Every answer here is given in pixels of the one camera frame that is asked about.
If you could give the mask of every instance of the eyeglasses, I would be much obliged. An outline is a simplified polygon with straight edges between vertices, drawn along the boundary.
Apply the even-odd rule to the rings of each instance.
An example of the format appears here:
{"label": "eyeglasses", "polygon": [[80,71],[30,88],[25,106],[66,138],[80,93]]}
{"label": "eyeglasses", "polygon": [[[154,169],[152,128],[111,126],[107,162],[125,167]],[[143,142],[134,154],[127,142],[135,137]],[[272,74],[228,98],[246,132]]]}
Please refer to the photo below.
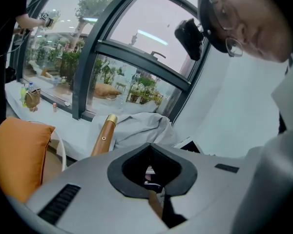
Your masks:
{"label": "eyeglasses", "polygon": [[[222,0],[209,0],[212,4],[215,16],[220,27],[225,31],[232,31],[238,26],[239,18],[235,9]],[[234,38],[227,37],[225,40],[229,56],[241,57],[243,55],[242,44]]]}

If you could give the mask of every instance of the dark metal frame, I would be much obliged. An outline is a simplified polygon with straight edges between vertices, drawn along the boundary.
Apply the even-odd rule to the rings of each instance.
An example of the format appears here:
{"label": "dark metal frame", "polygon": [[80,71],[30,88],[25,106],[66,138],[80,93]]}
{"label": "dark metal frame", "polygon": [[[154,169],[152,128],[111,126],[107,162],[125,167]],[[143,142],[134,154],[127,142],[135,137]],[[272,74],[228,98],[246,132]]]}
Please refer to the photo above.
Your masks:
{"label": "dark metal frame", "polygon": [[[35,8],[32,10],[30,16],[34,18],[38,17],[47,1],[48,0],[33,0],[29,6],[34,6]],[[43,92],[42,98],[46,99],[50,103],[56,102],[60,108],[67,112],[71,112],[73,118],[75,119],[83,118],[86,120],[92,120],[95,114],[86,110],[88,88],[97,56],[105,55],[126,62],[159,77],[160,79],[176,87],[179,91],[178,94],[181,91],[177,102],[168,116],[172,121],[178,117],[201,74],[205,60],[208,56],[210,44],[205,41],[204,52],[201,60],[195,62],[194,68],[189,77],[185,78],[166,65],[157,61],[157,59],[150,54],[116,41],[107,40],[108,34],[117,26],[121,17],[124,16],[126,10],[134,4],[134,1],[135,0],[113,0],[93,26],[81,52],[78,69],[75,74],[72,106],[66,107],[63,101]],[[196,17],[196,7],[188,1],[170,1],[181,6]],[[17,67],[18,80],[22,79],[22,70],[27,43],[28,39],[25,39],[23,45],[18,51],[12,53],[12,58],[10,59],[10,64]]]}

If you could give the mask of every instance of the gray fabric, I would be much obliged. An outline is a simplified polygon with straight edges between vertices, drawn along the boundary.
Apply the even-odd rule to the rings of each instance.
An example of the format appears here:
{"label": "gray fabric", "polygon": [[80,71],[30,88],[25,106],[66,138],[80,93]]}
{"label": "gray fabric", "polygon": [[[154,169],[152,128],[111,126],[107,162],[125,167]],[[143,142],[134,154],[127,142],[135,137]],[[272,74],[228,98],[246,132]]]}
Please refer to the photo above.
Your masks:
{"label": "gray fabric", "polygon": [[[106,118],[107,115],[93,118],[87,139],[88,153],[85,154],[86,156],[90,156]],[[165,116],[155,113],[139,113],[121,115],[117,118],[118,122],[109,148],[110,151],[146,142],[171,146],[177,143],[175,131]]]}

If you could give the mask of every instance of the brown bag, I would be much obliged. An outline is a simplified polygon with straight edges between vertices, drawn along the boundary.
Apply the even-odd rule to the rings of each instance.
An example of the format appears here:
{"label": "brown bag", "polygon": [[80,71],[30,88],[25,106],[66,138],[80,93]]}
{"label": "brown bag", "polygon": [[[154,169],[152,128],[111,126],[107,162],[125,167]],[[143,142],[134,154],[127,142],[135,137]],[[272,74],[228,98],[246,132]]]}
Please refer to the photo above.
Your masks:
{"label": "brown bag", "polygon": [[31,112],[38,110],[37,105],[40,103],[40,91],[41,89],[38,88],[33,91],[29,91],[25,95],[24,103]]}

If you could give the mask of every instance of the ceiling light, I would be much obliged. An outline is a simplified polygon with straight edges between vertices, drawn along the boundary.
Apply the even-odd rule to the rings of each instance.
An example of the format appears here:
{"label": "ceiling light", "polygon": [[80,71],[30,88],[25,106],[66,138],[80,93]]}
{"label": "ceiling light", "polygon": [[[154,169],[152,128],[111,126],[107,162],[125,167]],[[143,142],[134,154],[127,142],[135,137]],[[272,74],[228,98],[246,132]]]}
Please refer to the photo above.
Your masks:
{"label": "ceiling light", "polygon": [[96,22],[98,20],[97,18],[83,18],[83,19],[88,22]]}
{"label": "ceiling light", "polygon": [[149,37],[149,38],[151,38],[151,39],[153,39],[153,40],[156,40],[156,41],[158,41],[158,42],[160,42],[160,43],[162,43],[162,44],[164,44],[164,45],[168,45],[168,43],[165,42],[164,40],[159,39],[158,37],[156,37],[156,36],[154,36],[154,35],[151,35],[151,34],[149,34],[149,33],[147,33],[147,32],[144,32],[144,31],[142,31],[142,30],[138,30],[138,33],[141,34],[141,35],[144,35],[144,36],[146,36],[146,37]]}

